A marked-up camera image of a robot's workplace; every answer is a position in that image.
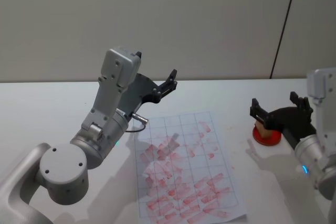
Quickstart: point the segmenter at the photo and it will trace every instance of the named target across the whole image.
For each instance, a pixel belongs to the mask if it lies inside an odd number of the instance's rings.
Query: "paper sheet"
[[[223,223],[246,213],[216,129],[202,112],[152,118],[135,133],[141,224]]]

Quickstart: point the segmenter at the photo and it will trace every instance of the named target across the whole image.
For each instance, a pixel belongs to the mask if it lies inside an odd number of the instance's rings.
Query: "white wall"
[[[0,0],[0,81],[96,80],[117,45],[154,79],[268,78],[288,2]]]
[[[336,67],[336,0],[293,0],[273,77],[326,67]]]

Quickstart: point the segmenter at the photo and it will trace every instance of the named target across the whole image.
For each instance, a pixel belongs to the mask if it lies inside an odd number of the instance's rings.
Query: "table surface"
[[[97,89],[94,82],[0,84],[0,173],[28,147],[68,143]],[[176,91],[159,104],[145,104],[139,114],[150,118],[214,112],[247,210],[230,223],[327,223],[330,203],[313,190],[286,140],[265,147],[252,137],[251,99],[271,111],[292,105],[290,91],[307,95],[306,80],[179,81]],[[80,202],[58,205],[40,187],[30,204],[55,224],[137,223],[132,141],[125,133],[103,164],[89,171],[89,190]]]

